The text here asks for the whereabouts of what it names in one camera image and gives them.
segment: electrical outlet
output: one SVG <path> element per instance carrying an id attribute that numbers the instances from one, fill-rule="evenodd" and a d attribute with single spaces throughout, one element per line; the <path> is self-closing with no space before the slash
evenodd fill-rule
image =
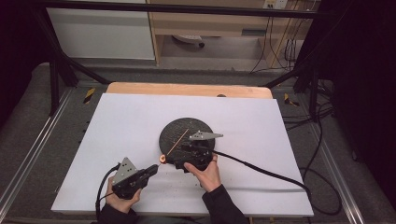
<path id="1" fill-rule="evenodd" d="M 276 0 L 265 0 L 262 8 L 274 8 L 276 4 Z"/>
<path id="2" fill-rule="evenodd" d="M 274 4 L 274 9 L 285 9 L 288 0 L 276 0 Z"/>

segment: hand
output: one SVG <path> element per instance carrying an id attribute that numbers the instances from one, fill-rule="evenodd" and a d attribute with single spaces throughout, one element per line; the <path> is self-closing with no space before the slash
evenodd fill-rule
<path id="1" fill-rule="evenodd" d="M 184 167 L 198 178 L 201 186 L 206 190 L 206 192 L 211 192 L 221 185 L 218 167 L 218 155 L 216 154 L 213 154 L 212 161 L 204 171 L 198 170 L 195 166 L 188 162 L 184 163 Z"/>
<path id="2" fill-rule="evenodd" d="M 110 194 L 113 192 L 112 190 L 112 185 L 111 183 L 113 182 L 113 178 L 114 176 L 111 176 L 108 179 L 108 184 L 107 184 L 107 194 Z M 110 194 L 106 197 L 106 203 L 108 203 L 110 206 L 112 206 L 113 208 L 119 210 L 122 213 L 128 213 L 129 209 L 131 209 L 131 206 L 134 203 L 139 202 L 140 200 L 140 193 L 142 192 L 142 189 L 139 189 L 135 194 L 134 197 L 130 200 L 125 200 L 125 199 L 121 199 L 119 198 L 116 194 Z"/>

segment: white surface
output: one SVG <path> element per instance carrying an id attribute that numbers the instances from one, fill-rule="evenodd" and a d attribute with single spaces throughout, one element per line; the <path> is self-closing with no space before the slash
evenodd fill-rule
<path id="1" fill-rule="evenodd" d="M 48 13 L 62 49 L 70 57 L 154 60 L 147 12 L 48 8 Z"/>
<path id="2" fill-rule="evenodd" d="M 124 157 L 137 169 L 159 163 L 160 133 L 180 118 L 200 119 L 214 133 L 223 133 L 215 150 L 301 182 L 276 100 L 107 93 L 102 95 L 51 209 L 94 211 L 105 173 Z M 227 158 L 219 157 L 218 165 L 222 183 L 245 215 L 313 216 L 300 187 Z M 133 209 L 141 215 L 207 214 L 201 199 L 204 192 L 193 175 L 170 164 L 161 165 Z"/>

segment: person's right hand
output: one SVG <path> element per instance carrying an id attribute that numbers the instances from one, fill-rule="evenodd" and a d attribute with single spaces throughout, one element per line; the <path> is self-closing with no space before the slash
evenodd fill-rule
<path id="1" fill-rule="evenodd" d="M 211 192 L 221 185 L 218 167 L 218 155 L 216 154 L 213 154 L 212 161 L 204 171 L 198 170 L 195 166 L 188 162 L 184 163 L 184 167 L 198 178 L 201 186 L 206 190 L 206 192 Z"/>

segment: white table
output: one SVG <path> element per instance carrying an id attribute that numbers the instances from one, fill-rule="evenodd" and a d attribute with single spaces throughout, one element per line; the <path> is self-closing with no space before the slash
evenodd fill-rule
<path id="1" fill-rule="evenodd" d="M 158 164 L 160 133 L 180 118 L 200 119 L 224 134 L 215 150 L 302 182 L 276 100 L 105 93 L 51 210 L 93 213 L 105 173 L 124 157 L 138 169 Z M 218 165 L 223 185 L 246 216 L 313 216 L 300 187 L 227 158 L 219 157 Z M 165 164 L 133 209 L 139 215 L 207 215 L 204 192 L 193 175 Z"/>

